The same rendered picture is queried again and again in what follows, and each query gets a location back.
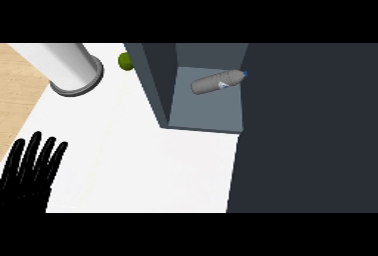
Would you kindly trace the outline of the green round fruit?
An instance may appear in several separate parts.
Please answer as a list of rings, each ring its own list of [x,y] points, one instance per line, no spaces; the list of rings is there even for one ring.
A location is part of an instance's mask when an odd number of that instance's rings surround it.
[[[121,53],[118,56],[118,66],[126,71],[130,71],[134,68],[130,55],[127,52]]]

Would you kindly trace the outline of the dark grey cabinet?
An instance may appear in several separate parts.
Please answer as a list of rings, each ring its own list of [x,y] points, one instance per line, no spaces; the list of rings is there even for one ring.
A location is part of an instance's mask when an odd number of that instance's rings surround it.
[[[196,79],[242,70],[247,43],[126,43],[161,128],[239,134],[241,86],[195,95]]]

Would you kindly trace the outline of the white cylinder with grey base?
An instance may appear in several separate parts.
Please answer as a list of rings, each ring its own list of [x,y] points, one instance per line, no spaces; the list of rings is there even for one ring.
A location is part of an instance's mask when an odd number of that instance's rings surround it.
[[[103,64],[81,43],[10,43],[50,81],[53,91],[64,97],[89,93],[103,77]]]

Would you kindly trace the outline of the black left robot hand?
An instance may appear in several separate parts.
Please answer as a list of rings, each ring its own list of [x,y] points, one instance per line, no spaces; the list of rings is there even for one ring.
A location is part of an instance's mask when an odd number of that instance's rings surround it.
[[[35,131],[30,143],[19,138],[7,155],[0,176],[0,214],[41,214],[46,212],[52,185],[68,143],[55,145],[56,138],[41,143]]]

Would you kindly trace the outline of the grey water bottle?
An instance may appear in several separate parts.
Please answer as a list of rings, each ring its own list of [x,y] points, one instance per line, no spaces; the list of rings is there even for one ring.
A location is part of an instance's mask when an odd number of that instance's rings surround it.
[[[190,84],[192,92],[196,95],[201,95],[201,94],[214,92],[217,90],[222,90],[224,88],[229,88],[238,85],[247,77],[248,77],[247,71],[229,70],[229,71],[220,72],[201,79],[196,79],[192,82]]]

